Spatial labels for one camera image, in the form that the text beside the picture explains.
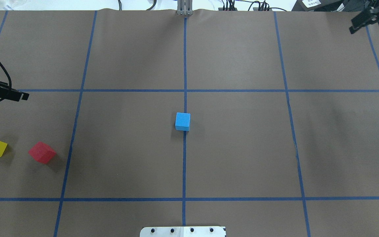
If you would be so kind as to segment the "red block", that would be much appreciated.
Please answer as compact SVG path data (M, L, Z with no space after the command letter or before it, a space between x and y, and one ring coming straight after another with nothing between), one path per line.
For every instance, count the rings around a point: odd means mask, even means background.
M37 162L48 164L53 159L57 152L48 144L37 142L29 151L28 154Z

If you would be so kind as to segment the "blue block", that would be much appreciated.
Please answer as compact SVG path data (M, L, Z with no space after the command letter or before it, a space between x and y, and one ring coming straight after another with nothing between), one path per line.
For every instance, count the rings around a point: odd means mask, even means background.
M189 131L190 130L190 120L191 114L187 113L176 113L175 119L175 129L178 131Z

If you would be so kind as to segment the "black cardboard box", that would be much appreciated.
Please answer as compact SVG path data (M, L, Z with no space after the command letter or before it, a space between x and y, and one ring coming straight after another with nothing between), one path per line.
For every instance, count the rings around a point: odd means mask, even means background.
M350 0L297 0L292 12L338 12L341 11Z

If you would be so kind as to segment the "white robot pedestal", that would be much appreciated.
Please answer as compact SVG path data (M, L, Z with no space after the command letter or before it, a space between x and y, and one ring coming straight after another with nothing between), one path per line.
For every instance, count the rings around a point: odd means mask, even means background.
M213 226L159 226L144 227L140 237L226 237L226 228Z

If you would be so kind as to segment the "aluminium frame post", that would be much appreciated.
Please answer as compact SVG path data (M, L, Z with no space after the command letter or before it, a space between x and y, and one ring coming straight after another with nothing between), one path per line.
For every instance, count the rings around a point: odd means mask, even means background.
M193 14L192 0L177 0L177 15L192 15Z

